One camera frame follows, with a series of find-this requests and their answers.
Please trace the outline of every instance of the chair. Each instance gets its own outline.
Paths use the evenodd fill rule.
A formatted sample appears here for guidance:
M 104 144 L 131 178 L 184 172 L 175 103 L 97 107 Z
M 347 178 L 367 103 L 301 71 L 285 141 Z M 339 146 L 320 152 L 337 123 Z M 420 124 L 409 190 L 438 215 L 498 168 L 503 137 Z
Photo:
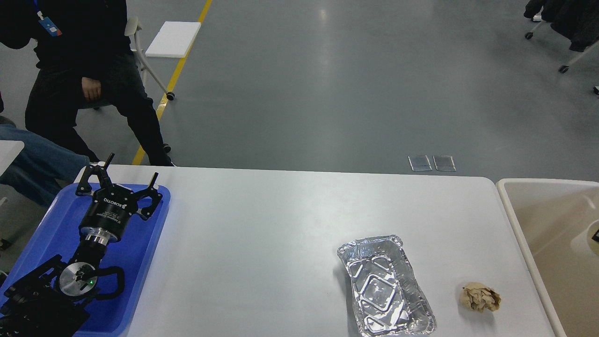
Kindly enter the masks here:
M 139 18 L 137 16 L 130 17 L 127 21 L 127 25 L 125 26 L 125 36 L 129 38 L 133 37 L 134 39 L 135 48 L 131 49 L 131 51 L 135 55 L 135 60 L 140 64 L 141 82 L 145 86 L 147 73 L 150 73 L 150 75 L 152 75 L 156 83 L 158 83 L 160 88 L 167 95 L 167 99 L 169 101 L 172 101 L 175 99 L 175 93 L 173 93 L 172 91 L 168 91 L 167 87 L 162 83 L 162 81 L 160 81 L 158 76 L 156 76 L 156 74 L 150 67 L 150 64 L 148 63 L 146 56 L 144 55 L 144 50 L 141 48 L 141 38 L 138 33 L 140 30 L 142 30 L 142 27 Z M 86 102 L 80 107 L 80 109 L 99 110 L 101 107 L 109 105 L 111 105 L 110 102 L 108 102 L 104 98 L 100 98 L 97 101 Z M 171 152 L 171 146 L 169 144 L 165 143 L 162 147 L 164 148 L 164 152 Z

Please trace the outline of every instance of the blue jeans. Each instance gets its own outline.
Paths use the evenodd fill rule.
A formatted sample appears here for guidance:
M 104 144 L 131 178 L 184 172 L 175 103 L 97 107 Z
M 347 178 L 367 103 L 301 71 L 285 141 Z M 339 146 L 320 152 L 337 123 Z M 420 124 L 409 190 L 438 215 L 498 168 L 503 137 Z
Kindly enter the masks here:
M 89 159 L 62 148 L 32 132 L 0 124 L 0 140 L 20 140 L 25 147 L 0 176 L 0 183 L 42 206 L 49 206 L 60 185 L 56 179 L 73 181 Z

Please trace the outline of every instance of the black jacket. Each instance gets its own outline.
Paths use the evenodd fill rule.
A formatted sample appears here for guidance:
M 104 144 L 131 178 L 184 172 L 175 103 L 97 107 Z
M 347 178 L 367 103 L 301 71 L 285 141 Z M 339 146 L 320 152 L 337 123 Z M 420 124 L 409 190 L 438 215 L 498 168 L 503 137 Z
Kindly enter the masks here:
M 542 19 L 570 39 L 570 50 L 583 52 L 599 39 L 599 0 L 530 0 L 524 16 L 532 18 L 541 7 Z
M 100 79 L 111 55 L 131 52 L 125 0 L 38 0 L 38 6 L 62 35 L 52 37 L 40 25 L 33 0 L 0 0 L 0 42 L 19 49 L 37 40 L 38 68 L 77 67 L 82 77 Z

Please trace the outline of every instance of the white foam board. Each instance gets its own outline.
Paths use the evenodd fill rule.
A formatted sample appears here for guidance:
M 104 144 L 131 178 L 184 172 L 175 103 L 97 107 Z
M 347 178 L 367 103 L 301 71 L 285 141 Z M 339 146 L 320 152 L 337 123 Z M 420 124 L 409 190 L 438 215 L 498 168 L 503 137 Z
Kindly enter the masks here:
M 199 22 L 166 21 L 146 50 L 146 56 L 184 58 L 200 26 Z

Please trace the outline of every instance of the shoe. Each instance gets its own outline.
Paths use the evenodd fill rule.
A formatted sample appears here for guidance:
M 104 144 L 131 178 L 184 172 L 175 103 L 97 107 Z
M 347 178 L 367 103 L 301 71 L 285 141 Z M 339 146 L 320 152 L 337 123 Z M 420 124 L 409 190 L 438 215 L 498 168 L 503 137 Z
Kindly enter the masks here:
M 7 240 L 0 240 L 0 251 L 5 251 L 8 249 L 8 247 L 12 246 L 13 244 L 10 241 Z

